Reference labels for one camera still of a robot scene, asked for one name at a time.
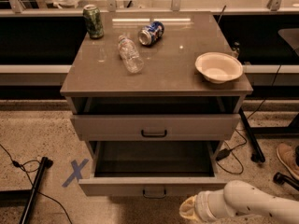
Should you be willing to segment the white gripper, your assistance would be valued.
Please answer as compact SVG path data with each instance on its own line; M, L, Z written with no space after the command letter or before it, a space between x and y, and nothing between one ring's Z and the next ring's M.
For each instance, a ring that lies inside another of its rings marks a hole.
M209 208L208 197L210 194L210 191L201 191L196 197L189 197L179 208L180 216L193 221L198 221L199 218L203 222L216 221L217 219Z

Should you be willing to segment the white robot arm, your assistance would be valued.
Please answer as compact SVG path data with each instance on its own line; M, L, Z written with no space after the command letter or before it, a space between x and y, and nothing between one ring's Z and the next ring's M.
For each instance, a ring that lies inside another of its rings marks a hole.
M247 182L234 180L223 189L201 191L188 198L179 214L200 224L222 218L258 215L280 224L299 224L299 202L267 194Z

